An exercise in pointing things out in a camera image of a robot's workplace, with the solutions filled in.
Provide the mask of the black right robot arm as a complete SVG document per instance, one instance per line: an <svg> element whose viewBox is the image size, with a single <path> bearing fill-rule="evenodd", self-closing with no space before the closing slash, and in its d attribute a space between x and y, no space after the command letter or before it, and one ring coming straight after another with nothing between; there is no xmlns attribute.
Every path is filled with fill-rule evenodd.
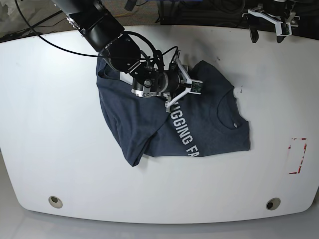
<svg viewBox="0 0 319 239"><path fill-rule="evenodd" d="M165 69L163 53L141 34L126 31L100 0L56 0L54 4L113 70L132 76L136 96L164 96L170 111L186 94L201 93L202 82L189 76L179 50Z"/></svg>

